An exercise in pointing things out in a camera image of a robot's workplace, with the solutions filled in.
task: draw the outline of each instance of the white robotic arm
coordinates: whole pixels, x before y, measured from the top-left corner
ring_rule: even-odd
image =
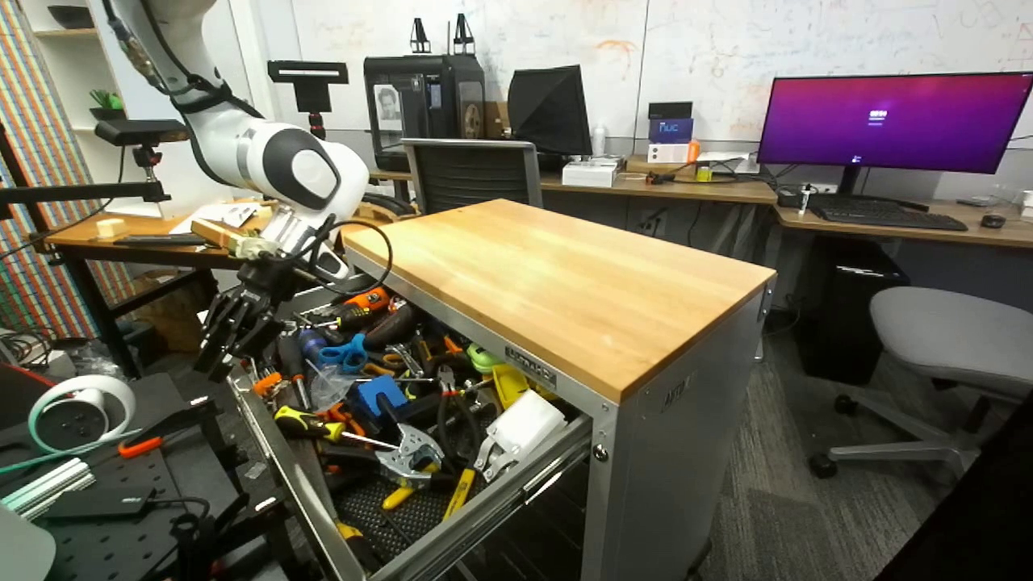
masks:
[[[203,16],[215,0],[102,0],[102,14],[137,64],[184,116],[197,164],[223,183],[290,203],[282,246],[327,218],[349,218],[363,203],[368,166],[340,146],[269,121],[233,98],[207,58]]]

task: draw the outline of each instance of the gray chair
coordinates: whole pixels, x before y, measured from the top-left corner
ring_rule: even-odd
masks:
[[[520,137],[403,137],[419,214],[494,198],[543,207],[538,154]]]
[[[915,442],[835,446],[816,450],[809,471],[829,478],[840,462],[947,462],[964,474],[977,455],[973,431],[989,404],[1021,404],[1033,389],[1033,312],[955,289],[889,287],[872,298],[872,322],[884,353],[936,386],[973,386],[973,415],[964,430],[947,431],[907,415],[884,393],[848,389],[835,398],[835,409],[868,409]]]

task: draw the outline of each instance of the computer tower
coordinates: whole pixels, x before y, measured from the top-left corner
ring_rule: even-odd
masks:
[[[365,99],[380,172],[406,172],[409,136],[483,136],[483,72],[474,56],[365,58]]]
[[[865,240],[813,240],[799,282],[799,353],[813,377],[868,385],[883,341],[868,302],[907,284],[904,272]]]

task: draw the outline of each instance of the chair wheel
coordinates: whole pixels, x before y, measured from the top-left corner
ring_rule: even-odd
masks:
[[[835,400],[832,400],[832,406],[835,406],[835,413],[858,413],[858,400],[851,400],[851,398],[847,398],[847,393],[840,393]]]
[[[832,478],[840,474],[840,466],[829,459],[829,450],[816,450],[808,459],[809,474]]]

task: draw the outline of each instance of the purple screen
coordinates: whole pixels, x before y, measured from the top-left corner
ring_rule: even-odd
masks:
[[[996,173],[1033,75],[774,77],[761,164]]]

